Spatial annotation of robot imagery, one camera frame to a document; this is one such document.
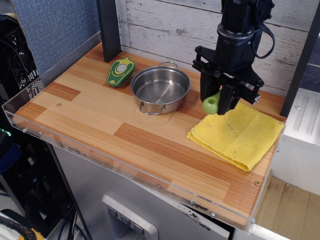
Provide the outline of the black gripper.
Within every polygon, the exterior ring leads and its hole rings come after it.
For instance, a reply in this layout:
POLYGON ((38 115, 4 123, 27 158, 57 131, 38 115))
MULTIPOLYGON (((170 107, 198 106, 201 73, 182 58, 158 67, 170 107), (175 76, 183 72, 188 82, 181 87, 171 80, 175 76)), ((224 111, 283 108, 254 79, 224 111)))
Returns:
POLYGON ((203 102, 220 90, 217 114, 233 110, 240 98, 251 104, 260 100, 263 80, 252 69, 257 57, 262 29, 254 27, 244 33, 232 32, 221 23, 217 27, 216 49, 197 46, 192 67, 201 72, 200 99, 203 102))

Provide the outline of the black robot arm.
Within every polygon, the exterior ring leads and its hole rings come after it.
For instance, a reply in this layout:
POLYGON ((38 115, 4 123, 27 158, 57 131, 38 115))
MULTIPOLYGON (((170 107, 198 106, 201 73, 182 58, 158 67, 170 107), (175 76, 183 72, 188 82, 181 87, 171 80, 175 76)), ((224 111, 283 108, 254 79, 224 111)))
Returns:
POLYGON ((240 99, 256 104, 264 81, 252 68, 255 59, 267 58, 258 48, 263 33, 275 39, 265 25, 272 17, 271 0, 223 0, 222 19, 217 26, 215 49, 195 48, 193 68, 200 75, 200 99, 203 110, 209 115, 224 115, 233 110, 240 99))

